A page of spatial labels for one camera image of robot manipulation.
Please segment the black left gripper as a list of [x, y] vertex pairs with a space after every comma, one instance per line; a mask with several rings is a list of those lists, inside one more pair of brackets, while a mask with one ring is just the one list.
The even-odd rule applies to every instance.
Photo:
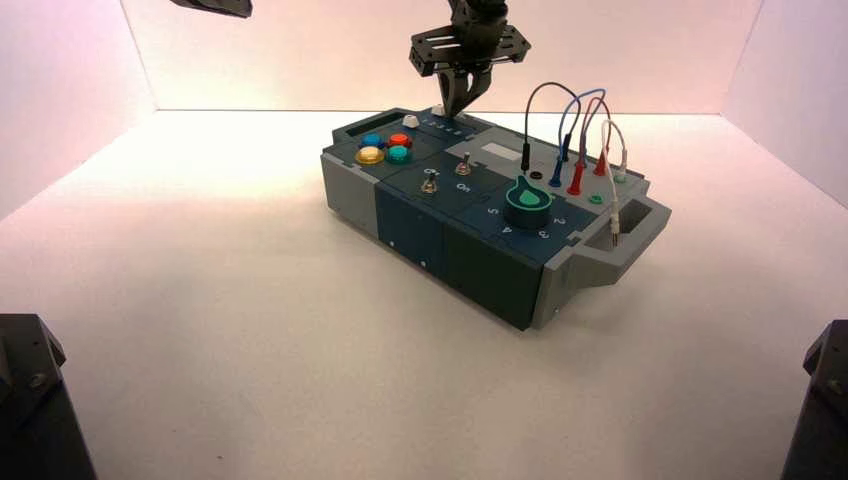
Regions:
[[253, 13], [251, 0], [172, 0], [172, 3], [184, 8], [238, 18], [250, 18]]

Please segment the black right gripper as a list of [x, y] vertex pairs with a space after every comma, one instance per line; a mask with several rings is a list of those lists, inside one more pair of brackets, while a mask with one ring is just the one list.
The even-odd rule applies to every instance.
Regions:
[[453, 118], [489, 89], [488, 66], [522, 62], [531, 43], [508, 23], [504, 1], [451, 1], [449, 6], [448, 25], [411, 37], [409, 59], [422, 77], [439, 72], [444, 116]]

